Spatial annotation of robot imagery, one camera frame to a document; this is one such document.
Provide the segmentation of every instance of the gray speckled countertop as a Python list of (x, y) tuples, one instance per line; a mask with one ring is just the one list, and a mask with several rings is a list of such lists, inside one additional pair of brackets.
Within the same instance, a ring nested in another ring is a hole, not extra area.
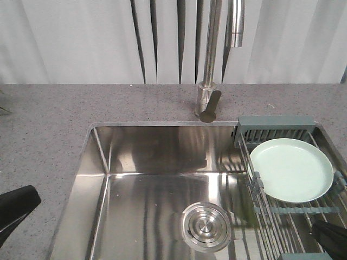
[[(33, 185), (41, 205), (0, 249), (0, 259), (45, 259), (87, 129), (97, 121), (196, 121), (193, 85), (0, 85), (0, 193)], [(240, 115), (310, 115), (347, 159), (347, 85), (222, 85), (218, 121)]]

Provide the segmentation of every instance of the drain strainer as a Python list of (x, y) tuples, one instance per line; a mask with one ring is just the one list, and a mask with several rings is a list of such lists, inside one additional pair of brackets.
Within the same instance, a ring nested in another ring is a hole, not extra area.
[(227, 213), (215, 204), (191, 204), (183, 211), (182, 224), (184, 241), (199, 252), (217, 252), (230, 242)]

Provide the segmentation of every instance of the faucet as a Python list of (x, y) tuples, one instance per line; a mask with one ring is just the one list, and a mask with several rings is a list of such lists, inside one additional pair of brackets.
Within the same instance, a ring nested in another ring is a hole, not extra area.
[[(204, 76), (203, 81), (198, 84), (194, 109), (195, 115), (206, 123), (216, 119), (214, 112), (221, 96), (221, 92), (216, 90), (216, 84), (213, 82), (221, 7), (222, 0), (211, 0)], [(226, 47), (242, 46), (244, 15), (244, 0), (228, 0)]]

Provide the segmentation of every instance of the stainless steel sink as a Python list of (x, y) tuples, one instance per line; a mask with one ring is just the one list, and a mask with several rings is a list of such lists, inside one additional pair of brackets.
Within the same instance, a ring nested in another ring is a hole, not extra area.
[[(271, 259), (241, 150), (234, 146), (236, 126), (93, 126), (50, 259)], [(325, 132), (316, 127), (312, 134), (345, 174)], [(340, 225), (347, 219), (346, 212), (324, 216)], [(303, 245), (289, 234), (292, 251), (320, 252), (304, 215), (292, 218)], [(293, 230), (284, 219), (281, 226)]]

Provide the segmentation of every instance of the dish rack basket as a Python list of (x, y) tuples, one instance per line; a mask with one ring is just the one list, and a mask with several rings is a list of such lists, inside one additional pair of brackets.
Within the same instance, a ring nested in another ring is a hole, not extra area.
[(291, 204), (265, 194), (261, 172), (254, 170), (250, 158), (253, 148), (276, 138), (302, 140), (319, 149), (312, 135), (315, 128), (316, 123), (309, 116), (239, 117), (234, 146), (241, 151), (248, 176), (247, 188), (252, 198), (262, 249), (267, 259), (277, 260), (282, 259), (279, 257), (283, 255), (312, 251), (324, 253), (324, 249), (318, 243), (315, 243), (315, 249), (307, 248), (306, 240), (311, 239), (312, 242), (314, 239), (309, 233), (306, 237), (302, 236), (302, 222), (297, 221), (298, 217), (305, 219), (310, 230), (315, 219), (330, 222), (331, 218), (335, 224), (347, 228), (347, 183), (340, 171), (335, 172), (333, 185), (325, 195), (307, 203)]

